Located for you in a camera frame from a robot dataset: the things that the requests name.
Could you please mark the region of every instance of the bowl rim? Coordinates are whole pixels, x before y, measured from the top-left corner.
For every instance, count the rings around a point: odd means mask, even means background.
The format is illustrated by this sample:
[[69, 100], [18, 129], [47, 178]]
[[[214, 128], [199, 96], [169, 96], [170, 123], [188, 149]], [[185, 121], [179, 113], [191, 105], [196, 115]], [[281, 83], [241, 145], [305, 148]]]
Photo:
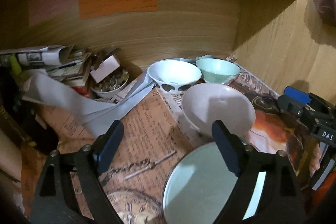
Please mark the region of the bowl rim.
[[[229, 63], [229, 64], [233, 65], [233, 66], [236, 67], [239, 71], [238, 71], [238, 73], [235, 73], [235, 74], [224, 75], [224, 74], [221, 74], [221, 73], [212, 72], [212, 71], [209, 71], [209, 70], [200, 68], [200, 67], [197, 65], [197, 62], [198, 62], [198, 61], [201, 61], [201, 60], [205, 60], [205, 59], [212, 59], [212, 60], [224, 61], [224, 62], [226, 62], [226, 63]], [[196, 61], [196, 66], [197, 66], [200, 70], [204, 70], [205, 72], [207, 72], [207, 73], [212, 73], [212, 74], [214, 74], [214, 75], [233, 76], [233, 75], [238, 75], [238, 74], [240, 73], [240, 67], [237, 66], [235, 63], [231, 63], [230, 61], [226, 61], [226, 60], [222, 60], [222, 59], [217, 59], [217, 58], [202, 58], [202, 59], [199, 59], [199, 60]]]
[[[193, 81], [182, 82], [182, 83], [178, 83], [178, 84], [177, 84], [177, 83], [171, 83], [171, 82], [163, 82], [163, 81], [161, 81], [161, 80], [158, 80], [158, 79], [156, 79], [155, 77], [153, 77], [153, 76], [151, 75], [151, 73], [150, 73], [150, 68], [151, 68], [152, 66], [154, 66], [155, 64], [159, 63], [159, 62], [165, 62], [165, 61], [177, 61], [177, 62], [187, 63], [187, 64], [188, 64], [187, 66], [191, 65], [191, 66], [193, 66], [194, 68], [196, 68], [196, 70], [197, 70], [199, 76], [197, 76], [197, 79], [195, 78], [195, 80], [193, 80]], [[191, 83], [197, 82], [197, 81], [198, 81], [199, 79], [201, 79], [201, 77], [202, 77], [202, 72], [201, 72], [201, 70], [199, 69], [199, 67], [193, 65], [192, 63], [189, 63], [189, 62], [186, 62], [186, 61], [182, 61], [182, 60], [170, 60], [170, 59], [168, 59], [168, 60], [160, 60], [160, 61], [157, 61], [157, 62], [153, 63], [152, 65], [150, 65], [150, 66], [148, 67], [148, 69], [147, 69], [147, 73], [148, 73], [149, 77], [152, 78], [155, 82], [157, 82], [157, 83], [163, 83], [163, 84], [168, 84], [168, 85], [187, 85], [187, 84], [191, 84]]]

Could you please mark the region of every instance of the clamp jaw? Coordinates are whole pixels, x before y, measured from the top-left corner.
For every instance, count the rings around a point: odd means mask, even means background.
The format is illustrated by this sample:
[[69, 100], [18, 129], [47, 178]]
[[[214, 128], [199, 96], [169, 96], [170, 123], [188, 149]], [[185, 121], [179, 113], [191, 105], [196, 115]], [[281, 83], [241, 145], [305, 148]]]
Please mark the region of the clamp jaw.
[[[78, 152], [63, 155], [58, 150], [53, 150], [36, 186], [31, 223], [122, 224], [98, 177], [108, 170], [123, 136], [123, 124], [114, 121], [107, 133], [99, 136], [93, 145], [84, 145]], [[94, 220], [81, 214], [70, 172], [77, 172]]]
[[[276, 154], [258, 152], [231, 134], [222, 121], [212, 125], [212, 136], [228, 167], [238, 180], [214, 224], [287, 223], [300, 224], [305, 211], [292, 165], [282, 150]], [[266, 172], [256, 211], [246, 218], [258, 176]]]
[[290, 86], [278, 98], [278, 107], [297, 116], [308, 128], [310, 136], [320, 141], [320, 169], [311, 175], [310, 181], [312, 189], [317, 190], [335, 166], [336, 108], [313, 93], [307, 94]]

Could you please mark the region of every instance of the newspaper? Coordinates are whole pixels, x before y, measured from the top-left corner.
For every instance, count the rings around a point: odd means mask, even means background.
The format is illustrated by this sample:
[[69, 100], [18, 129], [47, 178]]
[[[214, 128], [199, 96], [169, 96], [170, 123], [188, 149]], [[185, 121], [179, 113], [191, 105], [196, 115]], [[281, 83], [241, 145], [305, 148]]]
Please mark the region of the newspaper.
[[67, 62], [73, 46], [28, 47], [0, 51], [0, 66], [10, 67], [10, 56], [15, 54], [23, 66], [54, 66]]
[[[133, 87], [130, 87], [131, 90], [137, 86], [137, 81]], [[243, 68], [231, 86], [243, 92], [252, 100], [252, 103], [254, 102], [256, 112], [261, 112], [262, 109], [256, 106], [256, 102], [261, 106], [265, 106], [265, 103], [272, 105], [272, 96], [277, 96]], [[125, 96], [124, 98], [127, 98], [128, 93], [126, 93], [127, 91], [122, 95]], [[162, 198], [169, 173], [187, 153], [212, 141], [211, 138], [198, 133], [184, 120], [181, 109], [182, 97], [181, 95], [163, 95], [154, 88], [121, 119], [125, 129], [124, 138], [109, 170], [100, 176], [99, 181], [124, 223], [165, 223]], [[275, 108], [267, 107], [267, 109], [271, 113], [263, 112], [265, 116], [280, 116], [282, 121], [283, 117], [279, 113], [272, 113], [272, 111], [276, 112]], [[83, 145], [93, 143], [95, 139], [77, 118], [65, 110], [41, 105], [39, 114], [58, 133], [60, 137], [58, 149], [61, 153], [78, 151]], [[271, 121], [275, 121], [273, 125], [278, 126], [277, 118]], [[285, 132], [292, 132], [293, 135], [285, 134], [289, 136], [289, 139], [278, 145], [282, 145], [297, 167], [298, 161], [293, 154], [296, 151], [297, 157], [300, 155], [302, 157], [301, 146], [293, 145], [290, 139], [295, 139], [299, 136], [298, 134], [303, 133], [303, 129], [295, 120], [286, 119], [283, 123], [288, 130]], [[251, 142], [260, 151], [263, 150], [265, 143], [267, 144], [265, 140], [255, 141], [253, 135], [246, 137], [246, 141]], [[24, 185], [22, 197], [25, 215], [29, 217], [31, 202], [45, 156], [27, 146], [23, 146], [21, 151], [21, 183]], [[82, 214], [92, 218], [76, 173], [72, 173], [72, 179]]]
[[[279, 94], [243, 67], [239, 67], [238, 77], [229, 86], [242, 92], [256, 111], [256, 122], [244, 136], [244, 141], [261, 152], [274, 154], [278, 150], [286, 151], [298, 175], [303, 165], [307, 164], [306, 159], [310, 158], [307, 150], [311, 150], [312, 139], [308, 129], [295, 116], [279, 111], [276, 102]], [[196, 148], [202, 145], [206, 137], [186, 120], [181, 106], [183, 95], [162, 93], [161, 97], [192, 146]]]
[[75, 65], [80, 65], [83, 64], [88, 58], [89, 56], [92, 54], [92, 52], [86, 52], [84, 54], [82, 54], [81, 56], [77, 56], [76, 53], [73, 54], [72, 57], [69, 57], [66, 61], [66, 63], [62, 64], [62, 65], [55, 65], [55, 66], [47, 66], [45, 69], [46, 71], [55, 71], [57, 69], [61, 70], [67, 67], [71, 67], [71, 66], [75, 66]]
[[[58, 107], [40, 107], [40, 116], [60, 137], [58, 150], [61, 153], [76, 152], [83, 145], [94, 142], [94, 137], [68, 112]], [[124, 138], [109, 170], [99, 178], [100, 183], [124, 223], [165, 223], [162, 209], [165, 182], [174, 166], [193, 147], [181, 133], [156, 88], [121, 121], [125, 128]], [[23, 146], [21, 153], [22, 197], [25, 215], [29, 218], [46, 157], [28, 146]], [[82, 214], [92, 218], [76, 173], [72, 173], [72, 179]]]

